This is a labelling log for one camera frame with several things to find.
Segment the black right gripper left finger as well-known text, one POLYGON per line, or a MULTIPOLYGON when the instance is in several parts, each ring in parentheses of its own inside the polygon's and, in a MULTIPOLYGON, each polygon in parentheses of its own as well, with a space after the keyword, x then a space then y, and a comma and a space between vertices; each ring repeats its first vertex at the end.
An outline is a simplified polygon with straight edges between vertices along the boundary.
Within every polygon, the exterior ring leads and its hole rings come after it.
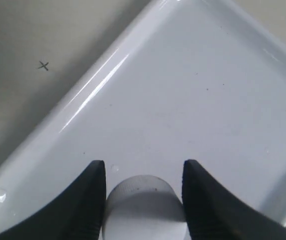
POLYGON ((0 240, 97 240, 106 204, 106 169, 92 161, 54 200, 0 233, 0 240))

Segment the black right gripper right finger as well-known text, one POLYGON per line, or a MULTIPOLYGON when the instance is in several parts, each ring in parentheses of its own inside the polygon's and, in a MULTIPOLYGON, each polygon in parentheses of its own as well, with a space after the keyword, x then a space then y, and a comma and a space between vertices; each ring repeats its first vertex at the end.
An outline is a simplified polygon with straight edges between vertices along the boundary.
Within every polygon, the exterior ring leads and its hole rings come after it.
POLYGON ((286 240, 286 227, 242 202, 196 160, 184 162, 182 201, 193 240, 286 240))

